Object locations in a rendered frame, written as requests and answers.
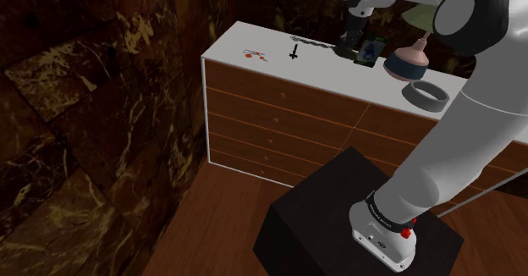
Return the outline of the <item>pink table lamp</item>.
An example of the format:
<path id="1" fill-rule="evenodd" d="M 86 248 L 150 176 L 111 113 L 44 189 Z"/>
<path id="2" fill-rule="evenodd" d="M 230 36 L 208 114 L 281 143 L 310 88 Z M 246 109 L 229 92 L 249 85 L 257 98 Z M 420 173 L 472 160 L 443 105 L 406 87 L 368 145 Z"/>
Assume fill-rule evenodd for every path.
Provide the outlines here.
<path id="1" fill-rule="evenodd" d="M 420 80 L 425 74 L 429 59 L 424 53 L 427 38 L 432 33 L 433 17 L 437 6 L 417 4 L 402 13 L 402 19 L 409 25 L 425 31 L 424 35 L 412 46 L 394 50 L 384 61 L 383 68 L 398 80 Z"/>

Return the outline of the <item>green box with blue figure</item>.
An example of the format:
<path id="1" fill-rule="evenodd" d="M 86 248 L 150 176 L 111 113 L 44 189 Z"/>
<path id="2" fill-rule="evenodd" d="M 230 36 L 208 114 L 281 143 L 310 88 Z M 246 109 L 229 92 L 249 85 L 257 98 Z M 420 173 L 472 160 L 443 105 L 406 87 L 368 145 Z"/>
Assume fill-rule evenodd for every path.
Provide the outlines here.
<path id="1" fill-rule="evenodd" d="M 354 63 L 373 68 L 387 42 L 385 37 L 369 34 L 361 44 Z"/>

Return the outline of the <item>black robot stand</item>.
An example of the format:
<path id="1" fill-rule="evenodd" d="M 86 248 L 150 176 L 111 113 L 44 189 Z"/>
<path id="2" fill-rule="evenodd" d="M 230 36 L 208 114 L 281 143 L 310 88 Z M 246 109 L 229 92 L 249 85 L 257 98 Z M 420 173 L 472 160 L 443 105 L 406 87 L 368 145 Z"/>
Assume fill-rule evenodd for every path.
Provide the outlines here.
<path id="1" fill-rule="evenodd" d="M 349 209 L 388 180 L 353 147 L 272 203 L 253 251 L 269 276 L 449 276 L 462 236 L 431 212 L 417 219 L 416 255 L 395 273 L 353 237 Z"/>

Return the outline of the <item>brown chest of drawers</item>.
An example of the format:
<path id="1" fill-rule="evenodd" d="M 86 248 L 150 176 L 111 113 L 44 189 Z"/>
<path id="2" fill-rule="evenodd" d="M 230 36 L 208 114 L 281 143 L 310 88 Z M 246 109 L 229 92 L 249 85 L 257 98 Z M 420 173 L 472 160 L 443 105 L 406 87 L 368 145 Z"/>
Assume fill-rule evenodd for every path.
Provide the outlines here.
<path id="1" fill-rule="evenodd" d="M 209 161 L 286 186 L 349 147 L 392 174 L 441 118 L 406 101 L 404 82 L 380 63 L 361 66 L 324 43 L 244 22 L 202 54 L 201 67 Z"/>

